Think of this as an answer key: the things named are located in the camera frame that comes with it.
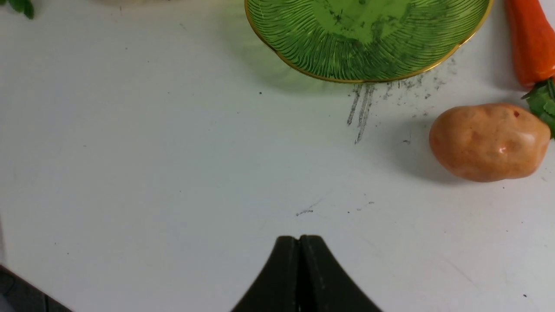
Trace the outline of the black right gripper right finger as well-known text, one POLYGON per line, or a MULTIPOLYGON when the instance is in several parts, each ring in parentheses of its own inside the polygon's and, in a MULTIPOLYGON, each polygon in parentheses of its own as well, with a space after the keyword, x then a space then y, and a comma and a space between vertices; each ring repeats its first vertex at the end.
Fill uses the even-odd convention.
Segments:
POLYGON ((380 312, 336 260, 322 237, 300 237, 300 312, 380 312))

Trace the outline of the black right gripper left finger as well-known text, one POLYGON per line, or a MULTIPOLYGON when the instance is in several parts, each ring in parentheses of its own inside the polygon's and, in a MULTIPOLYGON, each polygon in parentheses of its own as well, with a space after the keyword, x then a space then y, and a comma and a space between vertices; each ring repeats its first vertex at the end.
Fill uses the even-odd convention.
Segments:
POLYGON ((296 312, 299 241, 280 236, 234 312, 296 312))

